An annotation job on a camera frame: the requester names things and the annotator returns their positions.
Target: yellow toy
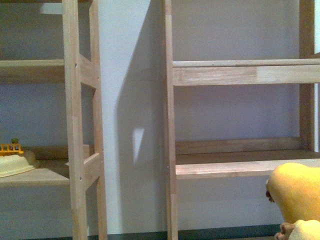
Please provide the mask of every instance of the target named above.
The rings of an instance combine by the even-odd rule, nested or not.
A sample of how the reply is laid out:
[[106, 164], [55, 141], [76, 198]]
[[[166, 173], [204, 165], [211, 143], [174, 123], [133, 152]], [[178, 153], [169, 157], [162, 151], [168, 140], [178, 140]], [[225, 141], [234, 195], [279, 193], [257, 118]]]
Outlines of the yellow toy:
[[23, 154], [21, 145], [17, 138], [11, 139], [11, 144], [0, 144], [0, 156], [9, 156], [13, 154]]
[[286, 163], [266, 182], [266, 196], [285, 220], [276, 240], [320, 240], [320, 167]]

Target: wooden post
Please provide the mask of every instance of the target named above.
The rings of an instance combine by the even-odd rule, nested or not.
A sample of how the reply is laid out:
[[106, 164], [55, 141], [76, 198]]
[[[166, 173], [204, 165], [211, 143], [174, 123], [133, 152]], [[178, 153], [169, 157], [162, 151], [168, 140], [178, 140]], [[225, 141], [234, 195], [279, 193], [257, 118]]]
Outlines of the wooden post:
[[86, 190], [79, 72], [78, 1], [62, 0], [66, 119], [73, 240], [87, 240]]
[[[301, 59], [319, 58], [315, 54], [315, 2], [300, 0], [299, 38]], [[303, 149], [315, 151], [315, 84], [300, 84], [300, 137]]]
[[100, 172], [96, 173], [99, 176], [96, 183], [98, 230], [99, 240], [107, 240], [107, 204], [102, 122], [98, 0], [92, 1], [89, 16], [91, 61], [95, 69], [95, 75], [93, 77], [97, 82], [97, 88], [93, 94], [94, 151], [95, 153], [99, 153], [101, 157]]
[[166, 176], [166, 207], [168, 240], [178, 240], [178, 196], [176, 178], [176, 136], [174, 112], [174, 85], [173, 85], [173, 49], [172, 49], [172, 3], [164, 0], [165, 25], [165, 56], [166, 56], [166, 83], [165, 83], [165, 156], [167, 166]]

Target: yellow fence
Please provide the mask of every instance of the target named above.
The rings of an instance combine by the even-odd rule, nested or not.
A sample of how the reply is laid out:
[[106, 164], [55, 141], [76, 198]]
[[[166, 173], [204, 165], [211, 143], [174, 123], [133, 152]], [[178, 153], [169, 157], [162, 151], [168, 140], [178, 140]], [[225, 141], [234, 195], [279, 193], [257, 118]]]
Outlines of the yellow fence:
[[0, 156], [7, 156], [13, 154], [23, 154], [21, 145], [19, 143], [13, 144], [0, 144]]

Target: wood grain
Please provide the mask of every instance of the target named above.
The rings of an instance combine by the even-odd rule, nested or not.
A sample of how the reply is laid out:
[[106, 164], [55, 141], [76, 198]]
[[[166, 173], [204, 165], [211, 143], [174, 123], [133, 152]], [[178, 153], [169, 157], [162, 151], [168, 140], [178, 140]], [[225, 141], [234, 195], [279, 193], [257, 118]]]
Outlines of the wood grain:
[[[30, 150], [35, 154], [37, 160], [50, 160], [50, 159], [67, 159], [68, 146], [23, 146], [23, 150]], [[94, 153], [93, 145], [82, 146], [83, 158], [88, 158]]]
[[301, 149], [299, 137], [275, 137], [239, 140], [177, 141], [175, 152], [180, 154], [230, 153]]
[[69, 185], [69, 167], [65, 160], [43, 160], [40, 168], [0, 178], [0, 188]]
[[264, 60], [216, 60], [216, 61], [174, 61], [174, 68], [201, 67], [258, 67], [320, 65], [319, 59], [264, 59]]
[[[1, 0], [0, 3], [3, 4], [41, 4], [41, 3], [61, 3], [62, 0]], [[92, 0], [78, 0], [79, 3], [90, 3]]]
[[79, 53], [80, 81], [93, 89], [98, 86], [96, 79], [96, 67], [94, 64]]
[[228, 155], [224, 158], [207, 154], [207, 156], [192, 156], [188, 159], [177, 159], [179, 162], [189, 163], [176, 166], [176, 177], [178, 180], [206, 179], [206, 178], [232, 178], [267, 176], [277, 166], [284, 163], [301, 163], [310, 167], [320, 167], [320, 155], [308, 154], [307, 152], [296, 152], [283, 154], [280, 152], [265, 156], [267, 152], [254, 153], [255, 156], [243, 153], [242, 155]]
[[0, 61], [0, 85], [65, 82], [64, 60]]
[[176, 67], [175, 86], [318, 83], [320, 65]]

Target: baseboard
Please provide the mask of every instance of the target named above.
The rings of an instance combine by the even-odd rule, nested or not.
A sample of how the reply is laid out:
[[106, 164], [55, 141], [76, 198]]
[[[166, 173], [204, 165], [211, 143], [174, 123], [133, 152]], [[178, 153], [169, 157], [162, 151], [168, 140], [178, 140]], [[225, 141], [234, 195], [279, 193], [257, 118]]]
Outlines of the baseboard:
[[[259, 226], [222, 227], [212, 229], [181, 230], [179, 240], [217, 240], [240, 239], [273, 236], [279, 232], [279, 224]], [[72, 240], [72, 237], [45, 238], [32, 240]], [[89, 236], [88, 240], [99, 240], [98, 236]], [[167, 240], [167, 232], [141, 232], [110, 234], [108, 240]]]

